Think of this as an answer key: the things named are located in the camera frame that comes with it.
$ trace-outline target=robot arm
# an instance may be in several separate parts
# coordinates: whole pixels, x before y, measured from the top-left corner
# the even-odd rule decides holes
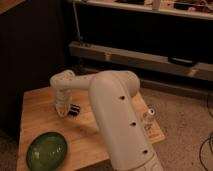
[[[140,88],[134,73],[104,71],[75,77],[71,71],[65,71],[53,76],[50,83],[56,89],[56,109],[66,108],[70,89],[88,90],[96,122],[115,170],[163,171],[132,105],[131,97]]]

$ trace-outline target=wall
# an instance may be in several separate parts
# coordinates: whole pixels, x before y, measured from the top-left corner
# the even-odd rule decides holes
[[[65,68],[64,30],[59,0],[25,1],[0,15],[0,129],[16,140],[23,92]]]

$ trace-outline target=black hole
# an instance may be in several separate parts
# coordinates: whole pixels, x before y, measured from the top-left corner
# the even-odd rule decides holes
[[[144,150],[144,151],[143,151],[143,154],[147,154],[147,153],[148,153],[148,150]]]
[[[135,122],[132,122],[130,125],[131,125],[131,126],[136,126],[136,123],[135,123]]]
[[[125,96],[121,96],[120,99],[121,99],[121,100],[124,100],[124,99],[125,99]]]

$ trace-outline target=green glass bowl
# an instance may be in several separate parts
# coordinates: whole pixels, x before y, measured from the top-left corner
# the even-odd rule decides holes
[[[26,162],[31,171],[54,171],[67,154],[65,138],[57,132],[47,132],[33,140],[27,150]]]

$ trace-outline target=small white object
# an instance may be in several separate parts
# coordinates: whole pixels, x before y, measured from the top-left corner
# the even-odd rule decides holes
[[[144,113],[142,119],[145,130],[149,130],[152,127],[154,119],[155,119],[155,110],[150,108],[148,109],[147,112]]]

